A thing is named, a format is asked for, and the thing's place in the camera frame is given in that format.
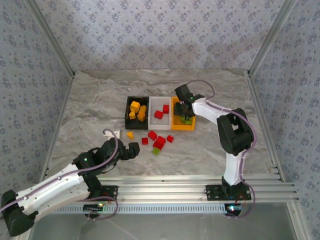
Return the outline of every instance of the gray marble table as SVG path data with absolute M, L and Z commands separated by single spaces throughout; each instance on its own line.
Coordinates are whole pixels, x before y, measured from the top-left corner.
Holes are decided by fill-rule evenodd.
M 271 161 L 254 110 L 242 70 L 174 69 L 174 70 L 96 70 L 75 74 L 67 100 L 63 121 L 49 161 L 48 175 L 64 168 L 80 153 L 100 147 L 106 137 L 102 130 L 122 130 L 121 140 L 130 139 L 125 130 L 125 108 L 128 96 L 174 96 L 174 89 L 190 80 L 209 81 L 215 88 L 213 102 L 227 108 L 243 108 L 257 131 L 257 145 L 245 160 L 244 173 L 267 173 Z M 191 83 L 194 94 L 209 96 L 204 83 Z M 152 145 L 140 145 L 140 154 L 129 161 L 119 161 L 108 176 L 119 175 L 222 175 L 225 152 L 220 146 L 218 129 L 213 123 L 197 117 L 194 131 L 156 131 L 174 136 L 159 156 Z M 134 130 L 135 141 L 141 143 L 147 130 Z

